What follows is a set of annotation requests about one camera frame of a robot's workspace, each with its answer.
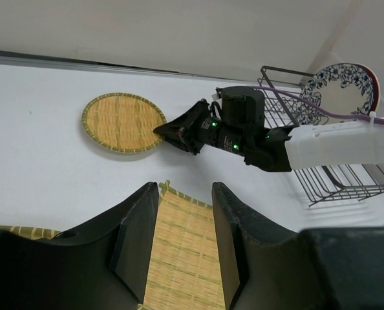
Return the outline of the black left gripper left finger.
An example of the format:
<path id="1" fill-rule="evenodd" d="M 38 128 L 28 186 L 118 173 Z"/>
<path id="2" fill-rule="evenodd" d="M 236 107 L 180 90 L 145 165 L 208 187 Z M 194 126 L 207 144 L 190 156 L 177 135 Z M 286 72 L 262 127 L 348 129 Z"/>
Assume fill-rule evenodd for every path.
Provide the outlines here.
<path id="1" fill-rule="evenodd" d="M 147 182 L 118 205 L 42 241 L 43 309 L 136 309 L 145 296 L 159 191 Z"/>

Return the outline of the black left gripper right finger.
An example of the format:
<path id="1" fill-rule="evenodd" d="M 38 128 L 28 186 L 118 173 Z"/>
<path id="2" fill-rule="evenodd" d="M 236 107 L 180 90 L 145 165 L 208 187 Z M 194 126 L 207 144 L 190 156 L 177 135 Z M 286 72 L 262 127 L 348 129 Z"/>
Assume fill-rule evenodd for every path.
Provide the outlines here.
<path id="1" fill-rule="evenodd" d="M 306 245 L 297 233 L 224 183 L 212 185 L 212 202 L 227 309 L 308 309 Z"/>

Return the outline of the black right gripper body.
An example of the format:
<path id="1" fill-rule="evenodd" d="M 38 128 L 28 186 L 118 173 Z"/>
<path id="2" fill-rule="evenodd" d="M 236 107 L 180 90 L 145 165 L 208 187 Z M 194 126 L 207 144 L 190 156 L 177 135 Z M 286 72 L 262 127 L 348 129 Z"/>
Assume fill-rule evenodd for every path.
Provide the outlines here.
<path id="1" fill-rule="evenodd" d="M 197 155 L 204 145 L 198 140 L 198 127 L 209 116 L 209 103 L 201 99 L 181 116 L 156 127 L 153 132 L 177 149 Z"/>

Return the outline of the round bamboo tray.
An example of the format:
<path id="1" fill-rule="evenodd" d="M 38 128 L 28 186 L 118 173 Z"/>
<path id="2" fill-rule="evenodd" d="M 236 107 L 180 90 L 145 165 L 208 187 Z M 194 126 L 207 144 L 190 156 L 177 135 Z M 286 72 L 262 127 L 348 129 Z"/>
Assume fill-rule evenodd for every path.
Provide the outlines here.
<path id="1" fill-rule="evenodd" d="M 166 124 L 160 108 L 136 94 L 107 93 L 83 109 L 85 133 L 101 147 L 122 154 L 139 154 L 159 146 L 163 136 L 154 129 Z"/>

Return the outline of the blue and white floral plate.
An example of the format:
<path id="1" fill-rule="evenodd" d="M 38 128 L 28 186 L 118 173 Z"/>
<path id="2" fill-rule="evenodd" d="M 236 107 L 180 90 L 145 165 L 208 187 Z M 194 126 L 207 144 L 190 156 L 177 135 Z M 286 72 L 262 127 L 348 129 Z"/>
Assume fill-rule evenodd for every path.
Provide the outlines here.
<path id="1" fill-rule="evenodd" d="M 367 115 L 372 91 L 371 78 L 359 64 L 336 63 L 311 77 L 300 97 L 333 114 Z"/>

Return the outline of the red and teal floral plate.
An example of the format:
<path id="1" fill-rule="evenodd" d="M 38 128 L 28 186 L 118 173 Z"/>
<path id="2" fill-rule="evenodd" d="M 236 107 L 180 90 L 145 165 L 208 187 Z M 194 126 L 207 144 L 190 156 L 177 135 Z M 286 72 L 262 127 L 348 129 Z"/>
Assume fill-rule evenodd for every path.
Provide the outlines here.
<path id="1" fill-rule="evenodd" d="M 360 67 L 369 75 L 372 81 L 372 99 L 369 100 L 370 106 L 369 108 L 366 108 L 366 114 L 369 115 L 370 112 L 375 112 L 378 109 L 379 103 L 380 103 L 380 84 L 377 76 L 375 75 L 374 71 L 370 69 L 366 65 L 359 64 Z"/>

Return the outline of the rounded bamboo tray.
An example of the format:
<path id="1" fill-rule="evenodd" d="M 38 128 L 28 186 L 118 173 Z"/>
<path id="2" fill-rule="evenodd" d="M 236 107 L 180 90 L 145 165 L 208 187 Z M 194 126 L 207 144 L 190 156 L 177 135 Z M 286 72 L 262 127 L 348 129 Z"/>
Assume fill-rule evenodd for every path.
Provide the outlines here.
<path id="1" fill-rule="evenodd" d="M 41 238 L 52 239 L 56 237 L 60 231 L 53 229 L 44 229 L 40 227 L 24 227 L 24 226 L 7 226 L 0 225 L 0 230 L 9 231 L 16 235 L 28 238 L 30 240 L 37 240 Z"/>

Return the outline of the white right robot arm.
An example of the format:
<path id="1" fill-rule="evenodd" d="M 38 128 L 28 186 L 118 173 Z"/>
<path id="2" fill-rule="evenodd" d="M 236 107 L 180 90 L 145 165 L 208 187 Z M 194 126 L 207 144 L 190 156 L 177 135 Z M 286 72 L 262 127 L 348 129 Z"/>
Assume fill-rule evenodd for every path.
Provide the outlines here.
<path id="1" fill-rule="evenodd" d="M 164 141 L 197 155 L 204 145 L 242 156 L 266 172 L 310 167 L 384 163 L 384 118 L 336 115 L 339 123 L 265 127 L 262 86 L 217 89 L 220 102 L 196 102 L 154 129 Z"/>

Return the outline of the square bamboo mat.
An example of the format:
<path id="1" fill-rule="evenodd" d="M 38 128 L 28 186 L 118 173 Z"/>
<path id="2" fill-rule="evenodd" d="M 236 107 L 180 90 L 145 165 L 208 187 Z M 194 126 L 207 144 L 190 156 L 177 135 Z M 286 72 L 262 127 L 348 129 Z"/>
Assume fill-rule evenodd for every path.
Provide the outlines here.
<path id="1" fill-rule="evenodd" d="M 224 309 L 212 207 L 159 184 L 144 302 L 139 309 Z"/>

